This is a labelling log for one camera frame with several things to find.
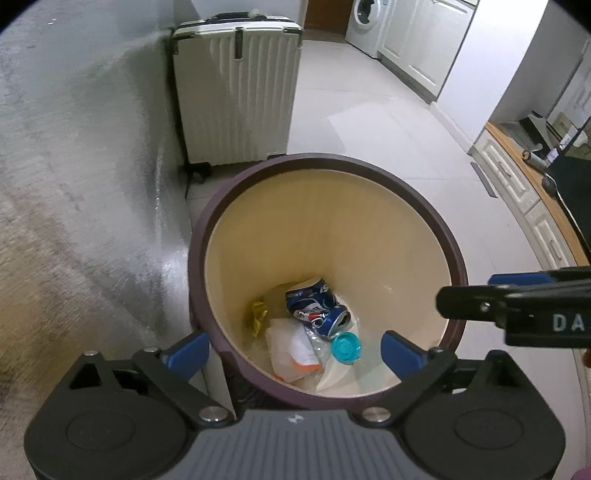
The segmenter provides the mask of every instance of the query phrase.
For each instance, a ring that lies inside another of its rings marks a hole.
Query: suitcase handle
[[[267,16],[263,14],[256,14],[254,17],[257,20],[266,20]],[[210,18],[210,20],[247,20],[251,19],[249,12],[228,12],[224,14],[217,14]]]

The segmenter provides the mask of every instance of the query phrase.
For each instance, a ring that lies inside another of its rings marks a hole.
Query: pink object
[[[579,470],[572,480],[591,480],[591,466]]]

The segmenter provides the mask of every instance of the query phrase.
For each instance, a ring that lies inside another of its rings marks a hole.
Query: washing machine
[[[378,58],[379,41],[386,27],[390,4],[395,0],[355,0],[346,39],[351,45]]]

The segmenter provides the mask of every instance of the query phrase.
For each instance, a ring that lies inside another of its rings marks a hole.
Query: baseboard
[[[441,123],[453,139],[460,145],[462,150],[469,153],[470,149],[474,146],[471,140],[466,136],[464,132],[458,127],[455,122],[449,118],[446,113],[439,108],[437,102],[431,102],[431,113],[439,123]]]
[[[403,84],[405,84],[420,98],[422,98],[426,104],[430,105],[436,100],[437,97],[435,97],[435,95],[429,92],[429,90],[427,90],[423,85],[418,83],[414,78],[412,78],[408,73],[403,71],[403,69],[398,67],[392,60],[388,58],[387,50],[382,52],[381,55],[382,57],[379,59],[379,61],[382,62],[382,65],[395,74]]]

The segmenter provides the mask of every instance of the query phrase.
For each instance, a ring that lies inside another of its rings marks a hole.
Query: white suitcase
[[[173,59],[189,163],[285,154],[302,35],[285,17],[220,14],[181,24]]]

